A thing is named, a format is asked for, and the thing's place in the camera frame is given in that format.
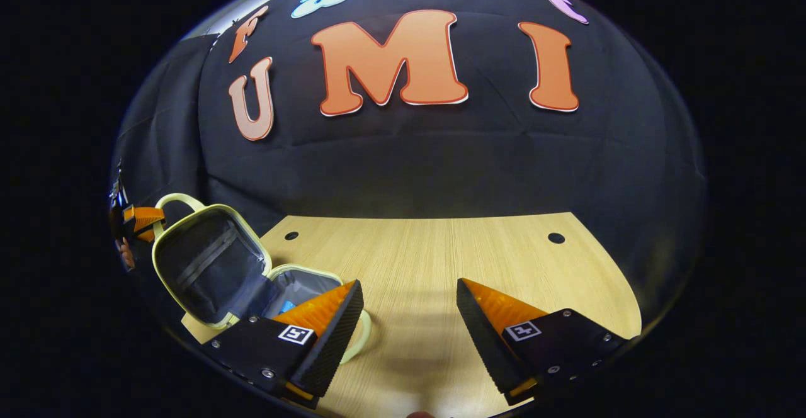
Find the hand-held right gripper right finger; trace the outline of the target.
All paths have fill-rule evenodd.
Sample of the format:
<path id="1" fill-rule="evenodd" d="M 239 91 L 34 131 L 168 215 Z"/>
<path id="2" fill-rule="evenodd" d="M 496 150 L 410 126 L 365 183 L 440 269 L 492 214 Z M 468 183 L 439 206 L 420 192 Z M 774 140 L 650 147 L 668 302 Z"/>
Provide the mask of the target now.
<path id="1" fill-rule="evenodd" d="M 487 374 L 509 405 L 571 389 L 627 343 L 570 307 L 545 312 L 468 278 L 456 283 L 456 305 Z"/>

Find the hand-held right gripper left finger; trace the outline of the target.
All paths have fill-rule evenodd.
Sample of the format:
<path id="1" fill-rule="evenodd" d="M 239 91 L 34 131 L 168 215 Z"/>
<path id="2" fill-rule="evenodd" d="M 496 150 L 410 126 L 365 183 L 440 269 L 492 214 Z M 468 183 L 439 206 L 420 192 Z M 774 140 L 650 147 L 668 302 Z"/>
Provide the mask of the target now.
<path id="1" fill-rule="evenodd" d="M 240 320 L 207 341 L 203 352 L 271 398 L 316 409 L 362 311 L 361 283 L 349 281 L 277 317 Z"/>

